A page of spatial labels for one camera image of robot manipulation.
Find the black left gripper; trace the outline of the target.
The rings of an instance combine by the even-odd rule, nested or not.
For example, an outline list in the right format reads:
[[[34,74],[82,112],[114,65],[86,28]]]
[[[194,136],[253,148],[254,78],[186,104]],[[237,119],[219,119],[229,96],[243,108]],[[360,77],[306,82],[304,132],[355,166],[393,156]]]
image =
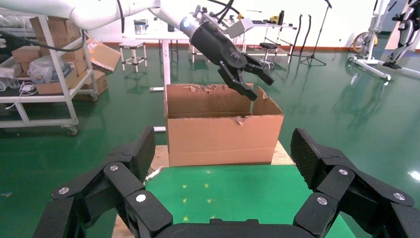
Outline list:
[[[274,83],[274,79],[260,61],[239,52],[234,44],[210,22],[201,24],[192,34],[190,42],[213,64],[219,65],[218,73],[230,89],[251,101],[257,99],[257,94],[244,82],[243,71],[258,76],[267,85]]]

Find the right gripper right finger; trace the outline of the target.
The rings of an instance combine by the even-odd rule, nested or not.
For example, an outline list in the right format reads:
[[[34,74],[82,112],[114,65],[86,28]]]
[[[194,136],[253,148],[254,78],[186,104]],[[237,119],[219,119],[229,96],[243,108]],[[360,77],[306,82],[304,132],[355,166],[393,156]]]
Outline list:
[[[290,149],[312,191],[294,226],[323,238],[344,213],[374,238],[419,237],[420,211],[408,194],[362,172],[342,151],[315,142],[303,128],[293,131]]]

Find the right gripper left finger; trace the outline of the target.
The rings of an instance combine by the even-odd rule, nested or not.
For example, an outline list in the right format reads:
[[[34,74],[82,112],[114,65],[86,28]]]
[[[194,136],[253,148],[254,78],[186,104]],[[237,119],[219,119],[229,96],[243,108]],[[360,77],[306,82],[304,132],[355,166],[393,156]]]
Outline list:
[[[97,168],[55,189],[33,236],[84,238],[102,214],[114,209],[133,236],[157,237],[173,217],[144,184],[155,148],[154,129],[148,126],[133,142],[112,148]]]

